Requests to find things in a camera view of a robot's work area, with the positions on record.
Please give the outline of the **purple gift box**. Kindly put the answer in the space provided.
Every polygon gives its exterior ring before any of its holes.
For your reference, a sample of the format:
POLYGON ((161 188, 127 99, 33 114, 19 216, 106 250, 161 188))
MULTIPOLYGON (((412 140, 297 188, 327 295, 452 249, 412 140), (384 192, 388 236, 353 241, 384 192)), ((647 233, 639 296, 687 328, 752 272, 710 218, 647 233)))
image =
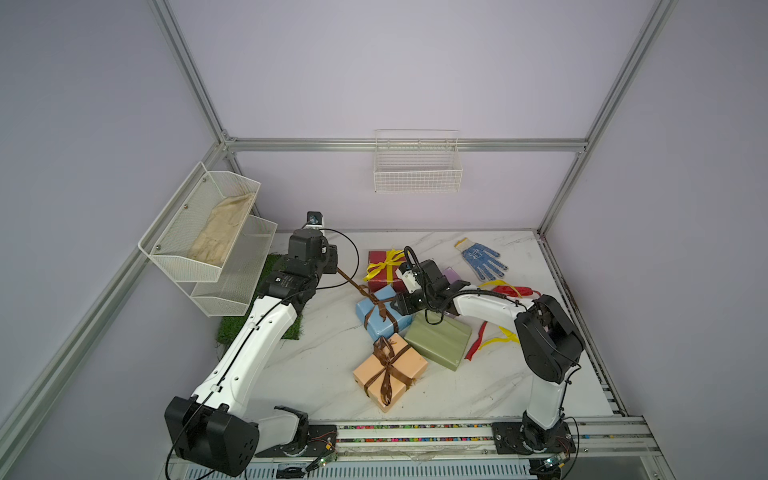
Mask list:
POLYGON ((448 282, 448 286, 451 286, 451 285, 453 285, 456 282, 461 282, 462 281, 462 279, 459 276, 459 274, 455 270, 453 270, 452 268, 446 268, 443 271, 443 275, 444 275, 444 277, 446 278, 446 280, 448 282))

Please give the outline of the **green gift box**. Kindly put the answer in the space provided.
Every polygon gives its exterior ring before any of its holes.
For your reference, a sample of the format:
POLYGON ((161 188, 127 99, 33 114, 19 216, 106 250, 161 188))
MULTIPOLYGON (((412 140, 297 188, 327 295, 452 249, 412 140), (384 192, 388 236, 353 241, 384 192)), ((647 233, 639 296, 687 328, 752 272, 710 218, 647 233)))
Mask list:
POLYGON ((413 315, 405 340, 422 357, 451 371, 464 359, 472 327, 437 312, 422 310, 413 315))

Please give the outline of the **blue gift box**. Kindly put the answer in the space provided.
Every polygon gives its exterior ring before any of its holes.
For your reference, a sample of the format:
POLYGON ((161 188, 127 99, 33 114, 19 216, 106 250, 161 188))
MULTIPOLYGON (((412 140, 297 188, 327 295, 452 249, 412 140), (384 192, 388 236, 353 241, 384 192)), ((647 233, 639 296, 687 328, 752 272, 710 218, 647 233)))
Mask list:
POLYGON ((394 308, 396 298, 395 289, 386 286, 368 293, 356 304, 356 315, 373 340, 402 334, 412 324, 413 314, 401 314, 394 308))

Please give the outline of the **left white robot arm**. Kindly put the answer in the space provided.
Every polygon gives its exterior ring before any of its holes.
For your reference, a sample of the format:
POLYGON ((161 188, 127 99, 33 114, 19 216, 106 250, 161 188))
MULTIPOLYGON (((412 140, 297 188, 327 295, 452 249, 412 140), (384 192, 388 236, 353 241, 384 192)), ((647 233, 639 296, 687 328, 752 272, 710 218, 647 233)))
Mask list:
POLYGON ((277 448, 303 452, 309 438, 305 412, 277 406, 271 416, 246 417, 257 378, 285 332, 336 273, 338 250, 317 226, 294 231, 280 263, 257 286, 243 327, 211 374, 188 397, 174 397, 164 412, 170 455, 237 477, 251 459, 277 448))

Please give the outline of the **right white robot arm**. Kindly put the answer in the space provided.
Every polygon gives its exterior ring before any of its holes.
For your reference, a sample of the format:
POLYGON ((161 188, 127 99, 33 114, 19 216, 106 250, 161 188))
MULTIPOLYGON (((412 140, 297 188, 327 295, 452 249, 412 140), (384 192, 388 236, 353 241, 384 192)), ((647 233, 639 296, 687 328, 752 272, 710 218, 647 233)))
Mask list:
POLYGON ((406 291, 395 297, 394 309, 402 314, 432 313, 438 322, 452 314, 511 327, 533 374, 523 431, 549 434, 559 427, 570 376, 580 368, 584 351, 582 336, 560 303, 550 295, 523 301, 464 281, 450 283, 435 262, 420 261, 409 246, 403 253, 397 276, 406 291))

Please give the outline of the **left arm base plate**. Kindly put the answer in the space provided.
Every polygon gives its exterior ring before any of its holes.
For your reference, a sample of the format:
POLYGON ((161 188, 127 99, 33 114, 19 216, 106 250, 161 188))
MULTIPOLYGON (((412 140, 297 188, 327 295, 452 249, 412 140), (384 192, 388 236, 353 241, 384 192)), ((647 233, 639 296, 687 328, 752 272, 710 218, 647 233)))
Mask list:
POLYGON ((306 412, 287 406, 276 406, 271 416, 257 422, 258 458, 310 457, 336 444, 335 424, 315 423, 306 412))

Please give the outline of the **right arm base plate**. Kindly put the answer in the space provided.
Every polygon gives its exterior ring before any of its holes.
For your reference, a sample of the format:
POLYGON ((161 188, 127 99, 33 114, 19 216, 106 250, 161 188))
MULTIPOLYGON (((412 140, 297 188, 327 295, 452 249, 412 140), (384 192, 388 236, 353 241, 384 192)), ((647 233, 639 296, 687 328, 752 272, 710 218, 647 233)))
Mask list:
POLYGON ((563 415, 548 429, 539 426, 527 413, 521 421, 494 422, 491 429, 498 454, 563 453, 568 456, 576 452, 573 434, 563 415))

